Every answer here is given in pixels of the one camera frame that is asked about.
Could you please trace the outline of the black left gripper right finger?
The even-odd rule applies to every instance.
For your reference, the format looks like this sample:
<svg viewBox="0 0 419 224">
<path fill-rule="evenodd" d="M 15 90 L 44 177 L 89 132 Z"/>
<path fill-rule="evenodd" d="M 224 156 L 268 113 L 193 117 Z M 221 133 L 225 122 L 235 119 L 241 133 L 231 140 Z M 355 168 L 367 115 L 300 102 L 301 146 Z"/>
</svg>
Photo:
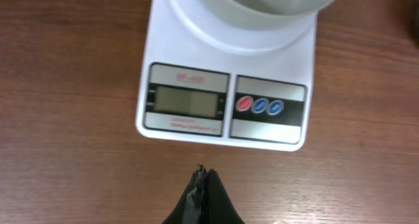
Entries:
<svg viewBox="0 0 419 224">
<path fill-rule="evenodd" d="M 244 224 L 235 210 L 219 174 L 210 170 L 205 178 L 202 222 L 205 224 Z"/>
</svg>

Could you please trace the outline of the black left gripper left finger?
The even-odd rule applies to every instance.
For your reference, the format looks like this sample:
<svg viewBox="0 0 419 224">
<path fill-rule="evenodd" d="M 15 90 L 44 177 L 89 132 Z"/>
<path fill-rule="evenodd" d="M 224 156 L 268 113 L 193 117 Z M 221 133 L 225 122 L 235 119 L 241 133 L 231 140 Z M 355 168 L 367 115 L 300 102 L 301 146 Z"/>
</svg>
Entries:
<svg viewBox="0 0 419 224">
<path fill-rule="evenodd" d="M 192 176 L 181 198 L 170 215 L 162 224 L 199 224 L 202 217 L 202 205 L 206 188 L 207 170 L 199 164 L 198 169 Z"/>
</svg>

